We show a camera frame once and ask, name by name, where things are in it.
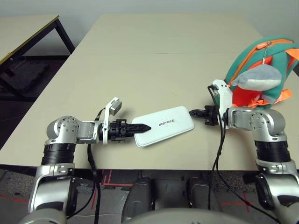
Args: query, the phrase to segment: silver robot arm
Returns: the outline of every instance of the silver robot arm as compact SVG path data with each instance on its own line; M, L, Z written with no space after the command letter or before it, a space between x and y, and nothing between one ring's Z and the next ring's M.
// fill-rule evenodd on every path
M105 119L80 121L63 116L47 128L48 140L44 146L41 166L36 170L28 205L28 215L19 224L65 224L66 216L73 214L77 204L77 178L74 177L74 152L76 144L96 144L103 141L124 141L135 133L150 130L144 124L127 124L125 119L109 122L121 101L113 98L105 107Z
M256 190L261 206L272 211L282 224L299 222L299 175L291 159L285 119L275 110L253 110L231 107L232 92L223 80L214 80L214 95L219 97L217 108L205 106L205 110L192 110L190 115L205 119L206 125L222 122L227 129L243 129L253 133L256 145L256 165L261 173L256 177Z

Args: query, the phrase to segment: backpack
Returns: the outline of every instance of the backpack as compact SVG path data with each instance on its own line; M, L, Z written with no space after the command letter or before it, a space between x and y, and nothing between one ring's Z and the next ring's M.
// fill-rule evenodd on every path
M243 72L263 64L263 59L265 64L275 67L281 74L279 85L266 91L245 90L231 85ZM233 92L233 104L269 109L274 103L291 97L291 92L283 90L283 87L290 72L298 64L298 59L299 45L287 36L270 36L251 44L237 57L224 79Z

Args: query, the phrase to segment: beige table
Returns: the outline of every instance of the beige table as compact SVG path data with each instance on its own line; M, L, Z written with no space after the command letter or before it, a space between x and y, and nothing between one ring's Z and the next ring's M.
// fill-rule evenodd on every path
M56 29L67 49L72 53L75 47L60 23L58 15L0 16L0 75L5 72L9 76L14 76L9 66L53 29ZM0 85L14 95L13 98L0 96L1 100L34 101L36 99L23 96L1 77Z
M237 14L110 14L100 17L54 76L0 151L0 163L38 166L47 125L64 115L92 120L113 97L128 119L184 105L211 105L206 87L224 78L241 51L261 36ZM293 97L274 106L285 117L289 150L299 162L298 78L285 84ZM211 169L219 127L195 120L192 131L146 148L133 138L93 146L98 168ZM229 130L220 169L254 170L252 134ZM86 145L77 145L77 168L89 168Z

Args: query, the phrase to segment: wall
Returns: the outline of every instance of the wall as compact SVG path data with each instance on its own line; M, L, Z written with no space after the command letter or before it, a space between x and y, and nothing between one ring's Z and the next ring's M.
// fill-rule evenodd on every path
M263 36L284 34L299 43L298 0L0 0L0 6L0 16L60 15L76 46L102 14L152 12L239 12ZM55 31L28 52L46 54L67 54Z

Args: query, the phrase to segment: black cable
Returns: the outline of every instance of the black cable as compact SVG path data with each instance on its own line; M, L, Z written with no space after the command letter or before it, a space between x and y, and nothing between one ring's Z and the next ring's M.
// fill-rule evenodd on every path
M218 113L218 117L219 117L219 121L220 121L220 127L221 127L221 140L220 140L220 145L219 145L219 148L218 148L218 152L217 152L217 156L216 156L216 159L214 161L214 164L213 164L213 168L212 168L212 171L211 171L211 177L210 177L210 183L209 183L209 195L208 195L208 208L209 210L211 209L211 185L212 185L212 174L213 174L213 171L215 169L215 166L216 166L216 171L217 171L217 174L218 176L220 177L220 179L222 180L222 182L226 185L226 187L234 194L236 195L241 201L243 201L246 205L250 206L251 208L265 214L266 216L270 217L271 219L273 219L275 222L277 223L280 223L280 221L273 217L272 215L270 215L269 213L259 209L258 207L250 204L249 201L243 199L237 192L235 192L231 187L230 185L225 181L225 179L221 176L220 172L219 172L219 169L218 169L218 162L219 162L219 157L221 155L221 151L222 151L222 146L223 146L223 142L224 142L224 139L225 139L225 134L226 134L226 124L224 122L224 128L222 128L222 122L221 122L221 116L220 116L220 113L219 113L219 107L216 103L216 100L215 100L215 97L214 95L212 94L211 92L211 89L213 89L213 86L208 86L208 91L213 99L213 102L215 104L215 107L217 109L217 113Z
M98 179L97 168L96 168L96 165L95 165L95 162L93 159L93 154L92 154L90 144L87 145L87 156L88 156L89 164L92 168L93 182L96 184L96 187L98 190L97 204L95 207L95 217L94 217L94 224L98 224L99 223L99 214L100 214L101 188L100 188L100 182Z
M139 176L140 176L140 178L142 178L142 170L138 171L138 173L137 173L137 179L139 179Z
M265 211L259 209L258 207L256 207L256 206L250 204L249 201L243 199L237 192L235 192L235 191L230 187L230 185L225 181L225 179L221 176L221 174L220 174L220 172L219 172L219 169L218 169L218 161L217 161L217 163L216 163L216 170L217 170L217 174L218 174L218 176L220 177L220 179L222 180L222 182L226 185L226 187L227 187L231 192L233 192L234 195L236 195L241 201L243 201L246 205L250 206L251 208L253 208L253 209L255 209L255 210L257 210L257 211L259 211L259 212L265 214L266 216L272 218L275 222L280 223L280 221L279 221L277 218L275 218L275 217L273 217L272 215L270 215L269 213L267 213L267 212L265 212Z
M86 208L86 206L90 203L90 201L93 198L93 194L94 194L94 190L95 190L95 182L93 182L93 191L92 194L90 195L90 198L88 199L88 201L86 202L86 204L79 209L78 211L74 212L73 214L71 214L70 216L68 216L66 219L72 218L73 216L75 216L76 214L80 213L84 208Z
M99 111L99 113L98 113L97 117L95 118L95 120L100 119L100 116L101 116L101 113L102 113L103 110L104 110L104 108ZM95 162L94 162L94 159L93 159L93 154L92 154L92 151L91 151L91 145L90 144L87 145L87 157L88 157L88 162L91 166L91 171L92 171L92 174L93 174L93 191L92 191L92 194L91 194L90 198L88 199L87 203L81 209L74 212L73 214L68 216L66 219L69 219L69 218L73 217L74 215L80 213L90 203L91 199L93 198L95 187L97 187L98 196L97 196L97 204L96 204L96 208L95 208L94 223L98 224L99 214L100 214L100 200L101 200L101 190L100 190L99 179L101 180L101 178L98 178L97 168L96 168L96 165L95 165Z
M216 159L214 161L214 164L213 164L213 167L212 167L212 170L211 170L211 174L210 174L210 181L209 181L209 189L208 189L208 209L211 210L211 190L212 190L212 181L213 181L213 171L215 170L215 166L216 166L216 160L217 160L217 157L218 157L218 154L221 152L222 150L222 145L223 145L223 142L224 142L224 138L225 138L225 134L223 134L223 127L222 127L222 119L221 119L221 115L220 115L220 112L219 112L219 107L216 103L216 100L215 100L215 97L211 91L211 89L213 89L213 86L208 86L207 87L212 99L213 99L213 102L214 102L214 105L216 107L216 110L217 110L217 114L218 114L218 120L219 120L219 123L220 123L220 132L221 132L221 136L220 136L220 144L219 144L219 148L218 148L218 152L217 152L217 156L216 156Z

